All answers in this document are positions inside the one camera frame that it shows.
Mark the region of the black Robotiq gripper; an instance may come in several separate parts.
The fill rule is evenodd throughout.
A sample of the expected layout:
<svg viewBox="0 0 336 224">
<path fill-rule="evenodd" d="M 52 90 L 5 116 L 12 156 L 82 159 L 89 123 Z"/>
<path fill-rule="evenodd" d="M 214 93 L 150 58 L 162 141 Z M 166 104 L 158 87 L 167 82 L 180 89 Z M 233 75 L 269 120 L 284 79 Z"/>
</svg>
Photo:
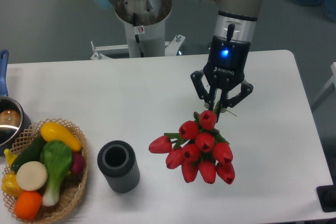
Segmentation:
<svg viewBox="0 0 336 224">
<path fill-rule="evenodd" d="M 250 43 L 247 41 L 227 41 L 220 36 L 213 36 L 208 62 L 204 70 L 196 70 L 191 74 L 192 83 L 198 97 L 208 104 L 208 109 L 214 109 L 216 89 L 222 89 L 217 103 L 217 121 L 222 110 L 233 108 L 249 96 L 254 86 L 248 83 L 244 67 L 249 52 Z M 202 78 L 205 75 L 210 85 L 209 92 L 205 89 Z M 240 93 L 228 98 L 229 91 L 240 84 Z"/>
</svg>

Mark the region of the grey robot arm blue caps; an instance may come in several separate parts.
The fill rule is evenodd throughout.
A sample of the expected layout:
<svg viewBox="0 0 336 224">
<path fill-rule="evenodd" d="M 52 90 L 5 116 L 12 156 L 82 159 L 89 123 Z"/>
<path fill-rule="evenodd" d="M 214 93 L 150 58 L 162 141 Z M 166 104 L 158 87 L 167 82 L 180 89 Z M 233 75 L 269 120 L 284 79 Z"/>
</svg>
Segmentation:
<svg viewBox="0 0 336 224">
<path fill-rule="evenodd" d="M 172 0 L 94 0 L 113 8 L 124 23 L 132 58 L 161 56 L 165 52 L 165 21 Z M 199 0 L 218 5 L 208 61 L 191 74 L 205 106 L 215 114 L 240 103 L 253 91 L 244 67 L 263 0 Z"/>
</svg>

